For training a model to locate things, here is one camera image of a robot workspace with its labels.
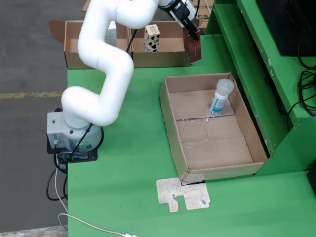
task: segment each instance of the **black cable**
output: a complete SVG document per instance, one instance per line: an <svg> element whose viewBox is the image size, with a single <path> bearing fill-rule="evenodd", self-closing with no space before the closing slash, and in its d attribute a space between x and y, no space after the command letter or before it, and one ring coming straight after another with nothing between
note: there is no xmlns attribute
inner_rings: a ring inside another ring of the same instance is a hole
<svg viewBox="0 0 316 237"><path fill-rule="evenodd" d="M199 5L200 5L200 3L201 3L201 0L198 0L198 3L197 3L197 11L196 11L196 14L195 14L194 18L196 18L197 15L198 15L198 10L199 10Z"/></svg>
<svg viewBox="0 0 316 237"><path fill-rule="evenodd" d="M63 185L63 194L66 200L68 200L68 195L66 194L66 183L67 183L68 175L65 177L64 185Z"/></svg>
<svg viewBox="0 0 316 237"><path fill-rule="evenodd" d="M64 173L64 174L67 174L67 171L61 169L61 168L59 167L59 165L57 164L56 157L57 157L57 153L55 152L55 153L54 153L54 165L56 166L56 168L57 168L60 172L62 172L62 173Z"/></svg>
<svg viewBox="0 0 316 237"><path fill-rule="evenodd" d="M59 199L54 199L54 198L51 198L49 196L49 184L50 184L51 178L53 177L55 172L56 172L56 169L54 169L53 172L50 174L50 176L48 178L47 185L46 185L46 196L47 196L48 200L50 200L50 201L59 201ZM64 198L67 199L67 195L65 195L65 193L64 193L64 196L61 199L64 199Z"/></svg>
<svg viewBox="0 0 316 237"><path fill-rule="evenodd" d="M74 148L74 150L71 152L70 156L69 156L69 160L71 160L71 158L73 157L75 151L78 149L78 147L80 146L81 142L84 140L84 138L86 137L86 135L88 134L88 132L90 132L90 129L92 127L93 124L90 124L90 126L88 127L88 129L85 131L85 134L83 135L83 137L80 139L80 141L78 142L78 144L76 145L76 147Z"/></svg>
<svg viewBox="0 0 316 237"><path fill-rule="evenodd" d="M312 99L313 97L315 97L316 96L316 94L315 95L312 95L312 96L310 96L310 97L308 97L307 99L305 99L304 101L307 101L307 100L309 100L309 99ZM296 102L292 107L291 107L291 109L290 109L290 111L288 112L288 116L287 116L287 128L288 128L288 131L290 131L290 126L289 126L289 118L290 118L290 113L292 112L292 110L293 110L293 108L294 108L294 106L296 106L297 104L299 104L301 101L299 101L299 102Z"/></svg>
<svg viewBox="0 0 316 237"><path fill-rule="evenodd" d="M298 57L298 60L299 62L301 63L301 65L303 67L305 67L306 69L303 70L301 72L301 75L300 75L300 78L299 78L299 82L297 83L297 87L298 87L298 94L299 94L299 101L296 102L292 107L291 109L289 110L288 114L287 114L287 128L288 130L290 131L290 126L289 126L289 119L290 119L290 113L292 112L293 108L297 105L297 104L300 104L300 106L306 110L307 113L309 113L311 116L315 116L315 113L316 112L316 106L312 106L312 105L308 105L307 103L305 103L305 101L309 100L309 99L312 99L314 97L316 97L316 94L315 95L312 95L310 97L308 97L307 99L304 99L304 96L303 96L303 92L304 90L306 89L310 89L312 87L315 87L316 88L316 80L314 78L316 78L316 65L315 66L308 66L306 65L302 58L301 58L301 55L300 55L300 48L301 48L301 44L302 42L306 39L306 30L304 30L302 27L300 27L294 20L293 18L291 17L288 9L289 9L289 4L290 4L290 1L287 2L287 5L286 5L286 13L287 13L287 16L288 18L290 19L290 21L293 23L293 25L299 29L301 32L304 33L304 36L303 38L301 39L301 41L299 42L298 44L298 47L297 47L297 57ZM307 82L307 83L304 83L304 80L310 78L311 76L314 76L314 78Z"/></svg>
<svg viewBox="0 0 316 237"><path fill-rule="evenodd" d="M300 43L298 44L298 47L297 47L297 57L298 57L298 60L300 61L300 63L302 64L303 67L307 68L307 69L316 69L316 65L314 66L308 66L306 65L302 58L301 58L301 55L300 55L300 48L301 48L301 44L302 42L306 39L306 35L301 39Z"/></svg>
<svg viewBox="0 0 316 237"><path fill-rule="evenodd" d="M132 36L132 38L131 38L131 40L130 40L130 42L129 42L129 45L128 45L128 47L127 47L127 53L129 52L129 48L131 47L131 45L132 45L132 42L133 42L133 40L134 40L134 38L135 38L135 35L136 35L136 32L137 32L137 29L134 31L134 34L133 34L133 36Z"/></svg>

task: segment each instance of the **black monitor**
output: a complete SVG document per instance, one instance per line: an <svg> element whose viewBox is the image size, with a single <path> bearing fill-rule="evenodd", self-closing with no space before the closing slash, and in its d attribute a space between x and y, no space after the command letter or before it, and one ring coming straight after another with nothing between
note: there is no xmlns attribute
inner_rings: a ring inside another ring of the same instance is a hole
<svg viewBox="0 0 316 237"><path fill-rule="evenodd" d="M257 0L282 55L316 56L316 0Z"/></svg>

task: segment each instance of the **cable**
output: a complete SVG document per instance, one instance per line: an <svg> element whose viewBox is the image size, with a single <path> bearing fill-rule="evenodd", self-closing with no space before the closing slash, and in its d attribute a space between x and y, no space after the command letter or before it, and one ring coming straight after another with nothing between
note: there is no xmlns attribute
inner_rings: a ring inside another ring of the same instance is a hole
<svg viewBox="0 0 316 237"><path fill-rule="evenodd" d="M59 165L57 165L57 159L58 159L58 153L54 153L54 165L55 167L62 173L67 174L66 170L62 170L62 168L59 167Z"/></svg>
<svg viewBox="0 0 316 237"><path fill-rule="evenodd" d="M132 42L133 42L133 40L134 40L134 38L135 38L135 35L136 35L136 32L137 32L137 29L134 31L134 34L133 34L133 36L132 36L132 38L131 38L131 40L130 40L130 42L129 42L129 45L128 45L128 47L127 47L127 53L129 52L129 48L131 47L131 45L132 45Z"/></svg>
<svg viewBox="0 0 316 237"><path fill-rule="evenodd" d="M50 200L50 201L59 201L59 199L54 199L54 198L51 198L49 196L49 184L50 184L51 178L53 177L55 172L56 172L56 169L54 169L53 172L50 174L50 176L48 178L47 185L46 185L46 196L47 196L48 200ZM66 199L67 200L67 195L65 195L65 193L64 193L64 196L61 198L61 200L62 199Z"/></svg>
<svg viewBox="0 0 316 237"><path fill-rule="evenodd" d="M58 191L57 191L57 185L56 185L57 173L58 173L58 169L56 169L56 174L55 174L55 191L56 191L56 194L58 196L58 199L60 200L61 204L63 205L63 207L65 208L66 212L68 213L68 210L67 210L66 206L64 205L63 201L61 200L61 198L59 197L59 194L58 194Z"/></svg>
<svg viewBox="0 0 316 237"><path fill-rule="evenodd" d="M308 66L306 65L302 58L301 58L301 55L300 55L300 48L301 48L301 44L302 42L306 39L306 35L301 39L300 43L298 44L298 47L297 47L297 57L298 57L298 60L300 61L300 63L302 64L303 67L307 68L307 69L316 69L316 65L314 66Z"/></svg>
<svg viewBox="0 0 316 237"><path fill-rule="evenodd" d="M63 207L65 208L66 212L68 213L68 210L67 210L66 206L64 205L63 201L61 200L61 198L59 197L59 194L58 194L58 191L57 191L57 184L56 184L57 174L58 174L58 169L56 169L56 175L55 175L55 191L56 191L56 194L57 194L57 196L58 196L58 199L60 200L61 204L63 205ZM87 222L85 222L85 221L83 221L83 220L81 220L81 219L78 219L77 217L74 217L74 216L71 216L71 215L68 215L68 214L65 214L65 213L60 213L60 214L58 215L58 221L59 221L60 225L61 225L62 227L64 227L66 230L68 230L68 229L67 229L67 227L64 226L64 224L61 222L60 216L68 216L68 217L71 217L71 218L73 218L73 219L75 219L75 220L77 220L77 221L80 221L80 222L82 222L82 223L84 223L84 224L86 224L86 225L88 225L88 226L90 226L90 227L92 227L92 228L95 228L95 229L97 229L97 230L100 230L100 231L104 231L104 232L108 232L108 233L111 233L111 234L116 234L116 235L125 236L125 235L122 234L122 233L113 232L113 231L108 231L108 230L104 230L104 229L102 229L102 228L96 227L96 226L94 226L94 225L92 225L92 224L89 224L89 223L87 223Z"/></svg>
<svg viewBox="0 0 316 237"><path fill-rule="evenodd" d="M290 21L293 23L293 25L299 29L301 32L304 33L304 36L303 38L300 40L299 44L298 44L298 47L297 47L297 57L298 57L298 60L299 62L301 63L301 65L303 67L305 67L306 69L303 70L301 72L301 75L300 75L300 78L299 78L299 82L297 83L297 87L298 87L298 94L299 94L299 101L296 102L292 107L291 109L289 110L288 114L287 114L287 128L288 130L290 131L290 126L289 126L289 119L290 119L290 113L292 112L293 108L297 105L297 104L300 104L300 106L306 110L307 113L309 113L311 116L315 116L315 113L316 112L316 106L311 106L311 105L308 105L307 103L305 103L305 101L309 100L309 99L312 99L314 97L316 97L316 94L315 95L312 95L310 97L308 97L307 99L304 99L304 96L303 96L303 92L304 90L306 89L310 89L312 87L315 87L316 88L316 65L314 66L308 66L306 65L302 58L301 58L301 55L300 55L300 48L301 48L301 44L302 42L306 39L307 37L307 33L306 33L306 30L303 29L302 27L300 27L294 20L293 18L291 17L288 9L289 9L289 4L290 4L290 1L287 2L287 5L286 5L286 13L287 13L287 16L288 18L290 19ZM312 81L309 81L305 84L303 84L304 80L308 79L309 77L311 76L314 76L314 78L312 79Z"/></svg>
<svg viewBox="0 0 316 237"><path fill-rule="evenodd" d="M64 185L63 185L63 194L66 200L68 201L68 195L66 194L66 183L67 183L68 175L65 177Z"/></svg>
<svg viewBox="0 0 316 237"><path fill-rule="evenodd" d="M197 11L196 11L196 14L195 14L194 18L196 18L197 15L198 15L198 10L199 10L199 5L200 5L200 3L201 3L201 0L198 0L198 3L197 3Z"/></svg>
<svg viewBox="0 0 316 237"><path fill-rule="evenodd" d="M309 99L312 99L313 97L315 97L316 96L316 94L315 95L312 95L312 96L310 96L310 97L308 97L307 99L305 99L304 101L307 101L307 100L309 100ZM288 117L287 117L287 128L288 128L288 130L290 131L290 127L289 127L289 122L288 122L288 120L289 120L289 117L290 117L290 113L292 112L292 110L293 110L293 108L294 108L294 106L296 106L297 104L299 104L300 103L300 101L299 102L296 102L292 107L291 107L291 109L290 109L290 111L288 112Z"/></svg>
<svg viewBox="0 0 316 237"><path fill-rule="evenodd" d="M85 221L83 221L83 220L81 220L81 219L78 219L77 217L71 216L71 215L66 214L66 213L60 213L60 214L58 215L58 221L59 221L60 225L62 225L62 226L64 226L64 225L63 225L63 224L61 223L61 221L60 221L60 216L68 216L68 217L70 217L70 218L75 219L76 221L79 221L79 222L81 222L81 223L84 223L84 224L87 225L87 226L90 226L90 227L92 227L92 228L95 228L95 229L100 230L100 231L103 231L103 232L107 232L107 233L111 233L111 234L115 234L115 235L120 235L120 236L123 236L123 237L125 236L125 235L122 234L122 233L118 233L118 232L114 232L114 231L108 231L108 230L105 230L105 229L96 227L96 226L94 226L94 225L92 225L92 224L90 224L90 223L88 223L88 222L85 222Z"/></svg>
<svg viewBox="0 0 316 237"><path fill-rule="evenodd" d="M83 135L83 137L80 139L80 141L78 142L78 144L76 145L76 147L74 148L74 150L71 152L70 156L69 156L69 160L71 160L71 158L73 157L75 151L78 149L78 147L80 146L81 142L84 140L84 138L86 137L86 135L88 134L88 132L90 132L90 129L92 127L93 124L90 124L90 126L88 127L88 129L85 131L85 134Z"/></svg>

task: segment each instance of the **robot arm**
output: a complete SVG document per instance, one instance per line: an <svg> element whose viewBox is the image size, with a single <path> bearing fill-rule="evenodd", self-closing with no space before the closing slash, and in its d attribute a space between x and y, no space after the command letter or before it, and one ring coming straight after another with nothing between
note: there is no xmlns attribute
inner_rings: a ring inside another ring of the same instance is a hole
<svg viewBox="0 0 316 237"><path fill-rule="evenodd" d="M145 27L159 6L186 27L193 38L191 20L195 9L187 0L92 0L78 40L78 54L88 66L105 72L100 95L85 88L70 87L62 96L66 124L84 129L112 124L121 110L134 64L128 53L104 42L109 23L118 22L132 29Z"/></svg>

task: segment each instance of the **cardboard piece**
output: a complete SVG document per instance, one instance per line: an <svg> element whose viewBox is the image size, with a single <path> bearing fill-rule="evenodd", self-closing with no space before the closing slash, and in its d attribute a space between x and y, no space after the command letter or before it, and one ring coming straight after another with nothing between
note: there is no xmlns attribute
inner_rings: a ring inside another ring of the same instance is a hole
<svg viewBox="0 0 316 237"><path fill-rule="evenodd" d="M208 112L208 106L222 78L232 80L235 88L223 112L214 117ZM166 77L160 100L181 181L201 182L255 174L267 161L230 73Z"/></svg>
<svg viewBox="0 0 316 237"><path fill-rule="evenodd" d="M160 30L160 44L158 53L144 53L144 33L145 28L136 32L132 43L133 61L135 68L152 67L182 67L189 66L190 60L188 52L184 47L183 30L176 21L156 21Z"/></svg>
<svg viewBox="0 0 316 237"><path fill-rule="evenodd" d="M214 5L215 0L206 0L206 2L208 4L208 6L210 8L212 8L213 5ZM192 6L195 7L195 9L198 7L198 0L190 0L190 3L191 3ZM205 1L204 0L200 0L199 6L200 7L206 7Z"/></svg>
<svg viewBox="0 0 316 237"><path fill-rule="evenodd" d="M82 11L84 11L84 12L87 12L87 11L88 11L88 7L89 7L89 5L90 5L90 2L91 2L91 0L88 0L88 1L85 3L85 5L83 6Z"/></svg>
<svg viewBox="0 0 316 237"><path fill-rule="evenodd" d="M199 20L202 20L202 22L200 22L200 25L198 26L201 30L201 34L205 34L207 25L208 25L208 21L209 21L209 17L210 17L210 13L208 11L208 9L206 7L200 7L198 13L197 13L197 18Z"/></svg>
<svg viewBox="0 0 316 237"><path fill-rule="evenodd" d="M50 20L49 28L52 36L59 42L64 43L64 53L68 69L89 69L78 55L78 38L83 25L83 21L61 21ZM115 43L114 36L109 37L109 43ZM126 26L116 23L116 45L124 51L129 44L129 30Z"/></svg>

